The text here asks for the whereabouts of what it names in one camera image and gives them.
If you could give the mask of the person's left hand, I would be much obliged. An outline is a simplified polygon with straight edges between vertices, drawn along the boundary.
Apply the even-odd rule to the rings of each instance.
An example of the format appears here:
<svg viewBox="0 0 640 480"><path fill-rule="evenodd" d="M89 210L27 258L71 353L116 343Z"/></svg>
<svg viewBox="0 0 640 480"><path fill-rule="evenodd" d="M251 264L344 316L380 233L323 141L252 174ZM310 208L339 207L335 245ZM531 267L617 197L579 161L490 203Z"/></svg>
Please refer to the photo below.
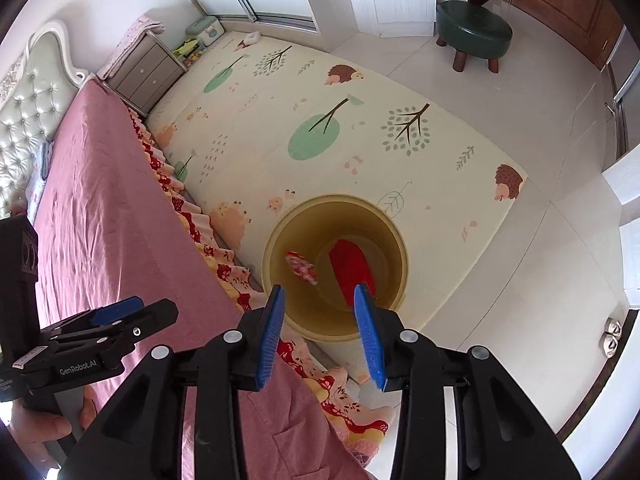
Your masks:
<svg viewBox="0 0 640 480"><path fill-rule="evenodd" d="M15 400L12 402L9 432L29 461L47 472L55 467L55 463L44 444L69 436L73 427L61 415L34 412L26 408L22 400Z"/></svg>

